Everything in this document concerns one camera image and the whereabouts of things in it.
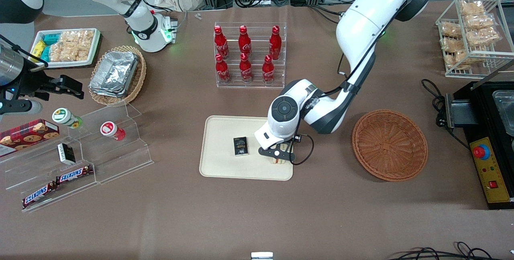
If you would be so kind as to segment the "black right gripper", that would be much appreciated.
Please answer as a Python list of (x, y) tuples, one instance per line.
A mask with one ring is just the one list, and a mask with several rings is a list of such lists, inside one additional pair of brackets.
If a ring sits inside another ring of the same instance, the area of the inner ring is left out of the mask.
[(80, 81), (66, 75), (53, 79), (46, 75), (45, 68), (44, 65), (39, 66), (35, 63), (23, 64), (16, 84), (16, 99), (28, 96), (47, 101), (49, 97), (43, 96), (43, 93), (66, 94), (80, 100), (84, 99), (83, 85)]

